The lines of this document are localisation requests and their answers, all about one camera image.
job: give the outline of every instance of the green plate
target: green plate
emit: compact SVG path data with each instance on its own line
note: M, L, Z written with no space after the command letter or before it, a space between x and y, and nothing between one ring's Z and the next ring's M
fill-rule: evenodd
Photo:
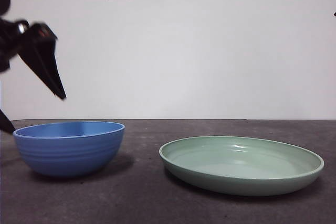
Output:
M311 184L323 159L294 145L235 136L175 140L159 150L165 167L181 180L232 195L290 193Z

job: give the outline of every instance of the dark gray tabletop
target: dark gray tabletop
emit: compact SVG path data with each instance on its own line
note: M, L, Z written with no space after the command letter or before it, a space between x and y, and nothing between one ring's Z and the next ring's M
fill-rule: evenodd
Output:
M66 120L20 120L18 127ZM336 223L336 121L102 120L126 126L103 170L75 179L36 174L1 135L1 223ZM316 152L321 176L295 193L242 197L188 185L163 168L159 147L201 135L266 138Z

